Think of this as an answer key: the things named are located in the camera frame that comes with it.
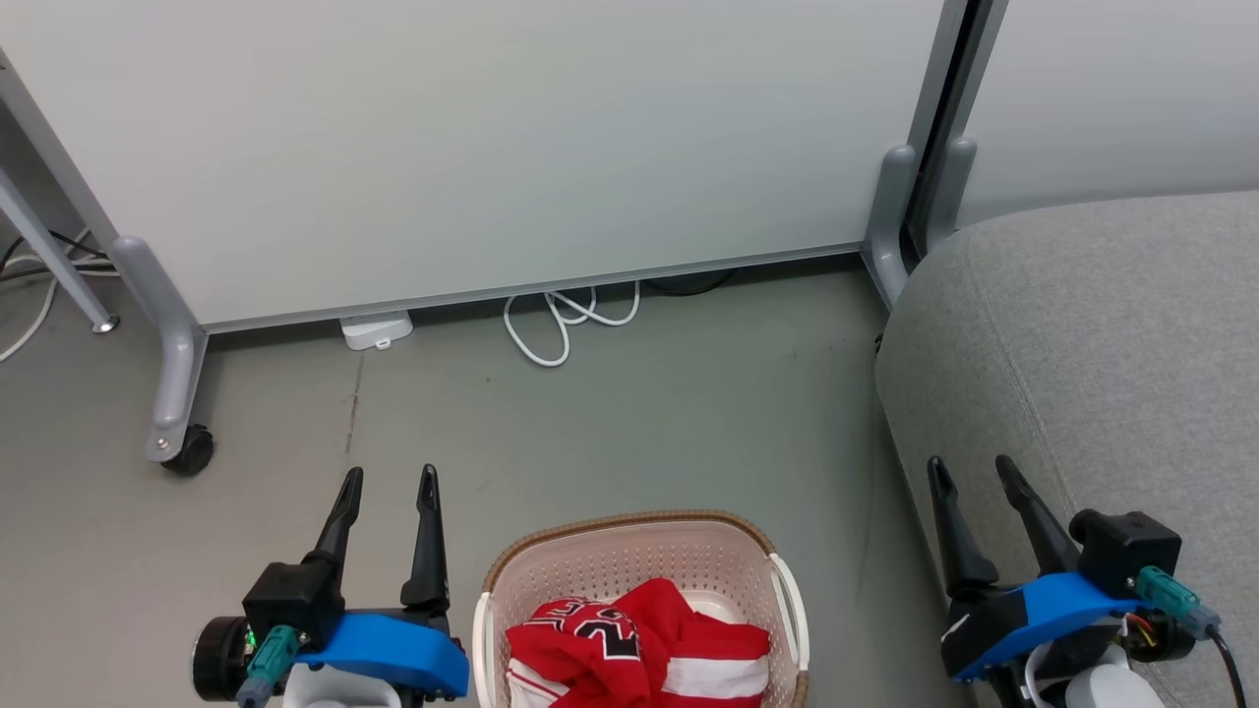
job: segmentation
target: white panel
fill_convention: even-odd
[[[1256,29],[1254,0],[1011,0],[964,131],[958,226],[1259,189]]]
[[[860,241],[940,0],[0,0],[203,323]]]

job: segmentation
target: green connector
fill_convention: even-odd
[[[1207,637],[1207,627],[1220,625],[1220,616],[1202,605],[1194,591],[1158,568],[1142,568],[1133,590],[1147,603],[1167,612],[1199,641]]]
[[[237,692],[237,705],[263,708],[271,700],[276,684],[293,668],[293,660],[297,659],[297,650],[302,645],[297,637],[293,627],[277,625],[271,629],[253,655],[253,661],[249,661],[249,678]]]

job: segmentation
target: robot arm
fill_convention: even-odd
[[[345,608],[341,569],[361,495],[363,470],[354,467],[315,549],[301,563],[267,566],[242,602],[243,617],[217,617],[201,630],[193,687],[203,699],[263,708],[285,694],[290,708],[410,708],[467,695],[468,660],[446,617],[451,600],[437,470],[424,465],[421,476],[419,532],[400,608]]]
[[[1017,587],[997,586],[997,569],[962,518],[943,460],[927,466],[951,600],[952,625],[940,637],[949,677],[987,682],[1006,708],[1161,707],[1129,660],[1180,659],[1197,641],[1219,637],[1219,615],[1171,576],[1181,538],[1139,511],[1107,517],[1092,509],[1075,515],[1068,535],[1010,457],[997,457],[996,466],[1040,566],[1040,577]],[[1139,634],[1129,635],[1129,619]],[[1245,708],[1231,656],[1221,651]]]

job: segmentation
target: laundry basket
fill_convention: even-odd
[[[808,624],[799,588],[769,539],[724,511],[608,517],[528,535],[490,569],[472,625],[482,708],[507,708],[506,630],[564,596],[612,601],[638,585],[674,581],[692,608],[769,632],[762,705],[798,708],[808,690]]]

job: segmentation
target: caster wheel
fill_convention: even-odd
[[[213,456],[214,436],[205,426],[194,425],[188,426],[188,432],[184,433],[184,447],[179,450],[179,455],[166,460],[161,466],[184,476],[193,476],[204,470]]]

